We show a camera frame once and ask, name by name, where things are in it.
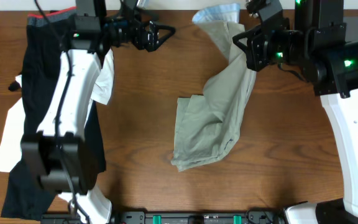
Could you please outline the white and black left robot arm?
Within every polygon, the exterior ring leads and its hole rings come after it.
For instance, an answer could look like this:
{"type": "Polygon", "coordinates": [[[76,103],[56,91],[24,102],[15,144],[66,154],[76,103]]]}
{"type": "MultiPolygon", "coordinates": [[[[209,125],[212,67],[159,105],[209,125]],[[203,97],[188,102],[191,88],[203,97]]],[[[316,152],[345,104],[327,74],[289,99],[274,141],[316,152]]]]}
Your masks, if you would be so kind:
{"type": "Polygon", "coordinates": [[[41,223],[120,223],[96,184],[98,160],[86,145],[85,123],[94,84],[112,46],[132,42],[157,50],[175,28],[156,21],[76,17],[61,40],[60,74],[48,111],[36,133],[21,139],[22,157],[35,182],[52,193],[70,193],[67,213],[46,213],[41,223]]]}

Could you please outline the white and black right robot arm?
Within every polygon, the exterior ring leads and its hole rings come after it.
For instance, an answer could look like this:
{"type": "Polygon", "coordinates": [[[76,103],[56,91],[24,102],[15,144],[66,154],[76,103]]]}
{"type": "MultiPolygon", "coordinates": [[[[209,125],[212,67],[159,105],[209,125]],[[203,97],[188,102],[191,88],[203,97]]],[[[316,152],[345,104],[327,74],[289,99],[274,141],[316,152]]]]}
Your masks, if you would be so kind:
{"type": "Polygon", "coordinates": [[[287,207],[286,223],[358,223],[358,41],[346,40],[347,25],[336,19],[263,21],[234,36],[247,66],[296,65],[298,78],[313,85],[329,118],[344,182],[344,196],[328,202],[287,207]]]}

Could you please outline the khaki green shorts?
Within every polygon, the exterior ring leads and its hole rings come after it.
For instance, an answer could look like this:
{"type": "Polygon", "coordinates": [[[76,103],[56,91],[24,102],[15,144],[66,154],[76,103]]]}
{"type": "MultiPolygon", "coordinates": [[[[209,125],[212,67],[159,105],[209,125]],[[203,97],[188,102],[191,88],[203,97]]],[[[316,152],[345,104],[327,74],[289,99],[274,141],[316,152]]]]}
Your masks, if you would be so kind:
{"type": "Polygon", "coordinates": [[[177,100],[172,165],[178,171],[220,161],[241,135],[244,110],[252,93],[256,72],[247,68],[247,57],[232,38],[245,31],[238,3],[199,10],[194,25],[208,34],[228,61],[211,77],[202,95],[177,100]]]}

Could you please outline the white garment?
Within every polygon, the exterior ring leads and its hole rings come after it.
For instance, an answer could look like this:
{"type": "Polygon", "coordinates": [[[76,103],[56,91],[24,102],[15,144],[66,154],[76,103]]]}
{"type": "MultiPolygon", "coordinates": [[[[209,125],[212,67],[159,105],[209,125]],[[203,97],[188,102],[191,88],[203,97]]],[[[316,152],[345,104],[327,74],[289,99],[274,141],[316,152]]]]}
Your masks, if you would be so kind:
{"type": "MultiPolygon", "coordinates": [[[[88,104],[88,110],[94,102],[107,105],[114,87],[114,53],[106,54],[101,74],[96,79],[88,104]]],[[[0,144],[0,172],[10,172],[20,161],[22,152],[20,140],[24,134],[25,112],[20,98],[7,112],[6,122],[0,144]]]]}

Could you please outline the black pants with red waistband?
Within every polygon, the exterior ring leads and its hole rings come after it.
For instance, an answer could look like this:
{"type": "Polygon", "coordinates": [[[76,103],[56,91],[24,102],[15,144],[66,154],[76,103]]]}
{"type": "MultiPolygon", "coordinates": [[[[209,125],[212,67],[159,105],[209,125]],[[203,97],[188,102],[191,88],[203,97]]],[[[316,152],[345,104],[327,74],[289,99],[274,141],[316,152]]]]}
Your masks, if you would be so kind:
{"type": "MultiPolygon", "coordinates": [[[[62,51],[57,37],[71,29],[75,12],[72,7],[27,18],[27,48],[21,71],[26,134],[36,132],[49,108],[60,73],[62,51]]],[[[19,161],[9,173],[1,217],[39,221],[54,198],[36,186],[25,162],[19,161]]]]}

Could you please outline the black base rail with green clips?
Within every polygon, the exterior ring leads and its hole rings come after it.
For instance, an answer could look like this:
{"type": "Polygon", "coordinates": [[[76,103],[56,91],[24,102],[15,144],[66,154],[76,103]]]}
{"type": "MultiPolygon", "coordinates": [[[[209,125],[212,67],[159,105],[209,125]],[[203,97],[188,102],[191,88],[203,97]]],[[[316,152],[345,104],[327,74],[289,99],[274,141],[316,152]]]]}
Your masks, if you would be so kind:
{"type": "Polygon", "coordinates": [[[286,224],[283,216],[270,211],[244,213],[113,213],[108,224],[286,224]]]}

